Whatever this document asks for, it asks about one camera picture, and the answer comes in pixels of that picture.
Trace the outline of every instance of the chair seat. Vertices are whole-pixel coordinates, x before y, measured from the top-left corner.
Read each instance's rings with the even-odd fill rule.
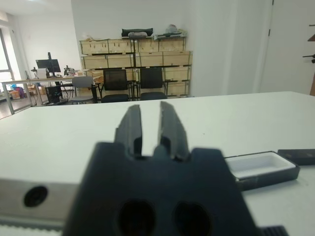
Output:
[[[72,102],[86,102],[90,100],[93,100],[93,96],[78,96],[70,99]]]
[[[102,103],[108,102],[128,102],[129,96],[127,94],[107,95],[102,98]]]
[[[163,92],[145,92],[140,96],[141,101],[160,99],[167,99],[167,96]]]

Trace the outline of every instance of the stacked wooden boxes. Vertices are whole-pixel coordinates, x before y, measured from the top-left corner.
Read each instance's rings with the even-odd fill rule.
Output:
[[[185,51],[185,38],[153,40],[139,39],[136,45],[136,67],[162,67],[168,84],[169,97],[186,97],[189,95],[191,79],[192,52]],[[142,89],[141,92],[163,91],[162,89]]]
[[[141,67],[162,67],[164,80],[177,81],[169,83],[168,95],[187,96],[192,52],[186,52],[185,46],[185,38],[81,41],[82,54],[86,55],[82,57],[82,67],[88,69],[87,75],[93,76],[98,83],[103,82],[101,69],[126,69],[128,80],[140,81]]]

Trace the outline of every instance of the chair backrest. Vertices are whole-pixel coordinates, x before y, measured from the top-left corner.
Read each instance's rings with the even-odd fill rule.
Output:
[[[76,88],[90,88],[94,84],[94,81],[91,76],[78,76],[73,77],[72,84]]]
[[[157,89],[163,87],[162,68],[140,69],[140,86],[142,89]]]
[[[126,70],[104,70],[105,90],[127,90]]]

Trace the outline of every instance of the ceiling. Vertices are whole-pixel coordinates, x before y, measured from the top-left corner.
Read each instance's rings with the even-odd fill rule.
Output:
[[[71,0],[0,0],[0,10],[16,16],[70,12]]]

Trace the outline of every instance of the white tray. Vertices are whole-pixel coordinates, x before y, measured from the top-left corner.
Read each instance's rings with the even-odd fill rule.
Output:
[[[295,168],[296,166],[274,152],[237,156],[225,159],[238,179]]]

